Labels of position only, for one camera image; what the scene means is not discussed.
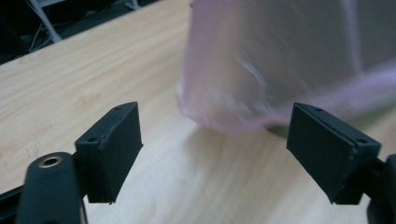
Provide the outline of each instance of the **wooden table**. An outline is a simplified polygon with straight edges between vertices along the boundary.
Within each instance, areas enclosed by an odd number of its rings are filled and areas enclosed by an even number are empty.
[[[37,157],[73,153],[111,107],[137,101],[143,147],[115,204],[87,204],[90,223],[366,223],[326,195],[266,130],[227,135],[177,109],[191,9],[164,0],[0,66],[0,192]],[[394,153],[396,111],[364,129]]]

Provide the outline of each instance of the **cable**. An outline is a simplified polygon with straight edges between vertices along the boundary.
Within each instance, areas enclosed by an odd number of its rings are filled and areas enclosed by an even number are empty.
[[[35,37],[33,37],[32,44],[31,44],[31,46],[30,46],[30,48],[29,48],[29,52],[31,52],[31,51],[32,51],[32,48],[35,46],[35,40],[36,40],[37,37],[38,37],[38,33],[40,33],[41,27],[43,27],[43,23],[41,23],[41,24],[38,26],[37,32],[35,32]]]
[[[44,47],[46,44],[48,44],[49,42],[50,42],[50,36],[49,36],[49,38],[46,40],[46,42],[44,42],[44,44],[38,46],[38,47],[35,48],[35,49],[30,50],[30,52],[34,52],[34,51],[36,51],[36,50],[38,50],[38,49],[43,48],[43,47]]]

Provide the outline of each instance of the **translucent plastic bag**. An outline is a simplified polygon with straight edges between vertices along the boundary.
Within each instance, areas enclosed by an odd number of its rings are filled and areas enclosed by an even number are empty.
[[[293,102],[350,118],[396,101],[396,2],[195,0],[177,96],[197,123],[287,125]]]

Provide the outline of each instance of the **white chair leg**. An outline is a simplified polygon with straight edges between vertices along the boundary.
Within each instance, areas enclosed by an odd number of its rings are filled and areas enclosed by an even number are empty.
[[[52,24],[50,23],[49,19],[47,18],[47,15],[44,13],[41,6],[37,3],[36,0],[29,0],[29,1],[32,3],[33,8],[35,9],[35,13],[38,15],[38,17],[40,17],[40,19],[43,21],[44,25],[46,26],[47,30],[49,31],[49,35],[52,42],[57,43],[61,41],[62,38],[53,29]]]
[[[125,6],[132,10],[138,10],[141,8],[141,6],[139,6],[139,4],[137,3],[137,0],[131,0],[131,2],[125,3]]]

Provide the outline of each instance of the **plastic bag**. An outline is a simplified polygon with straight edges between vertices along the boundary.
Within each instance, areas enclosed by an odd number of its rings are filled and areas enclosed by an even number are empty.
[[[396,2],[195,0],[177,97],[228,133],[288,125],[292,104],[340,118],[396,100]]]

